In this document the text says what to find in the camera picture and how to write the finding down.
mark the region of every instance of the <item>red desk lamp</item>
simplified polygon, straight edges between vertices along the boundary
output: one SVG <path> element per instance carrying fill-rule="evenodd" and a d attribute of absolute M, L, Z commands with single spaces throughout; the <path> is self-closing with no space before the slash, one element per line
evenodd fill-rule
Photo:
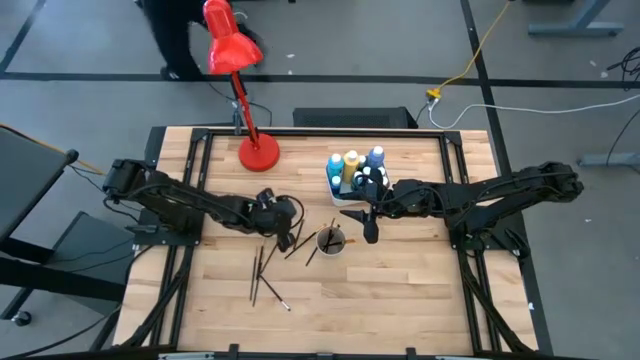
<path fill-rule="evenodd" d="M 264 56 L 253 41 L 238 31 L 227 0 L 207 0 L 204 16 L 213 36 L 209 49 L 209 72 L 217 75 L 231 73 L 231 86 L 242 106 L 244 121 L 249 129 L 249 137 L 242 141 L 238 150 L 240 162 L 251 171 L 268 170 L 278 162 L 280 148 L 276 139 L 258 133 L 253 125 L 244 85 L 238 75 L 238 71 L 257 64 Z"/>

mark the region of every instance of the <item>blue paint bottle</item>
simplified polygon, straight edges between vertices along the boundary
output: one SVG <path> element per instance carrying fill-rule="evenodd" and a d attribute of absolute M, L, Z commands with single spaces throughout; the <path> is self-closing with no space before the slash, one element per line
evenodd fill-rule
<path fill-rule="evenodd" d="M 384 150 L 382 146 L 376 146 L 369 152 L 367 166 L 377 168 L 384 165 Z"/>
<path fill-rule="evenodd" d="M 344 168 L 342 156 L 340 156 L 340 154 L 331 155 L 329 163 L 327 164 L 327 176 L 329 180 L 333 179 L 334 176 L 341 176 L 342 168 Z"/>
<path fill-rule="evenodd" d="M 333 195 L 340 194 L 341 184 L 342 184 L 342 178 L 340 176 L 334 176 L 331 178 L 331 193 Z"/>

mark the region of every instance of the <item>cup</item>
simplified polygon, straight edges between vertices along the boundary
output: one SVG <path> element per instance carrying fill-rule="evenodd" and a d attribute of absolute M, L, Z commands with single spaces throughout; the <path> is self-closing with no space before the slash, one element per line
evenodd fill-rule
<path fill-rule="evenodd" d="M 327 227 L 316 235 L 316 246 L 323 255 L 335 256 L 344 250 L 346 239 L 339 227 Z"/>

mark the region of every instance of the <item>yellow paint bottle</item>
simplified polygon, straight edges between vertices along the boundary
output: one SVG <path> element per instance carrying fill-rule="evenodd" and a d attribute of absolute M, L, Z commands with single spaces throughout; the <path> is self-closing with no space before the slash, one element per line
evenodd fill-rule
<path fill-rule="evenodd" d="M 351 184 L 353 173 L 358 170 L 359 164 L 360 158 L 358 158 L 358 153 L 355 150 L 351 150 L 348 153 L 344 154 L 344 169 L 342 170 L 343 183 Z"/>

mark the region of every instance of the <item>white cable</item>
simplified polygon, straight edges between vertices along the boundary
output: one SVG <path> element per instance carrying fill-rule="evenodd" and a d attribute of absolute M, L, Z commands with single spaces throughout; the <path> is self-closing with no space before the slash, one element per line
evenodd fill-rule
<path fill-rule="evenodd" d="M 632 97 L 630 97 L 628 99 L 624 99 L 624 100 L 620 100 L 620 101 L 616 101 L 616 102 L 612 102 L 612 103 L 596 104 L 596 105 L 585 106 L 585 107 L 582 107 L 582 108 L 567 109 L 567 110 L 536 110 L 536 109 L 514 108 L 514 107 L 498 106 L 498 105 L 471 104 L 471 105 L 467 106 L 462 111 L 460 116 L 458 116 L 458 118 L 456 119 L 456 121 L 453 122 L 453 124 L 446 125 L 446 126 L 440 125 L 440 124 L 436 123 L 435 121 L 433 121 L 433 117 L 432 117 L 431 113 L 433 112 L 433 109 L 435 108 L 435 104 L 433 106 L 430 106 L 428 108 L 428 110 L 429 110 L 429 121 L 431 121 L 431 123 L 435 127 L 439 128 L 439 129 L 448 130 L 448 129 L 451 129 L 454 126 L 456 126 L 458 124 L 458 122 L 460 122 L 460 120 L 462 119 L 464 114 L 466 114 L 467 111 L 469 111 L 469 109 L 475 108 L 475 107 L 493 108 L 493 109 L 506 110 L 506 111 L 522 111 L 522 112 L 530 112 L 530 113 L 543 114 L 543 115 L 554 115 L 554 114 L 568 114 L 568 113 L 574 113 L 574 112 L 578 112 L 578 111 L 598 109 L 598 108 L 609 107 L 609 106 L 617 106 L 617 105 L 621 105 L 621 104 L 624 104 L 626 102 L 635 100 L 637 98 L 640 98 L 640 94 L 632 96 Z"/>

